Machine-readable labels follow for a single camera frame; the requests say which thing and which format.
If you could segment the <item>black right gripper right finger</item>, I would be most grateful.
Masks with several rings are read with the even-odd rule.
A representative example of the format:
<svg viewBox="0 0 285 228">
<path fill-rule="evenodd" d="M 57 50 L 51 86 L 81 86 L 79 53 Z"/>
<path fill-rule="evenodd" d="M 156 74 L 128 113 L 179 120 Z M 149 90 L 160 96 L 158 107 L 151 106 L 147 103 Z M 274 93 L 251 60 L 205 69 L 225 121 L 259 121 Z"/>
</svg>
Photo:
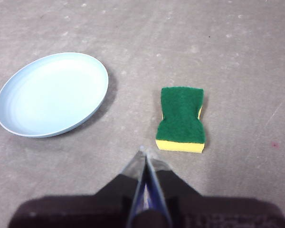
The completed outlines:
<svg viewBox="0 0 285 228">
<path fill-rule="evenodd" d="M 181 179 L 156 151 L 146 156 L 175 228 L 285 228 L 280 208 L 254 198 L 205 196 Z"/>
</svg>

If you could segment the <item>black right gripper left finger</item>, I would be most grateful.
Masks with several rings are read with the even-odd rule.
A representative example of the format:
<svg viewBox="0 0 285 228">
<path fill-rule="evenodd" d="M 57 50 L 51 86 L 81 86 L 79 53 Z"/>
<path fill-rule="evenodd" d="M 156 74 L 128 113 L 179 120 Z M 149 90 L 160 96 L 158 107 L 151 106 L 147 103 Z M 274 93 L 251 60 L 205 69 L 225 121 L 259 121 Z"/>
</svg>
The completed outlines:
<svg viewBox="0 0 285 228">
<path fill-rule="evenodd" d="M 94 195 L 44 196 L 22 203 L 10 228 L 124 228 L 145 167 L 139 150 L 126 167 Z"/>
</svg>

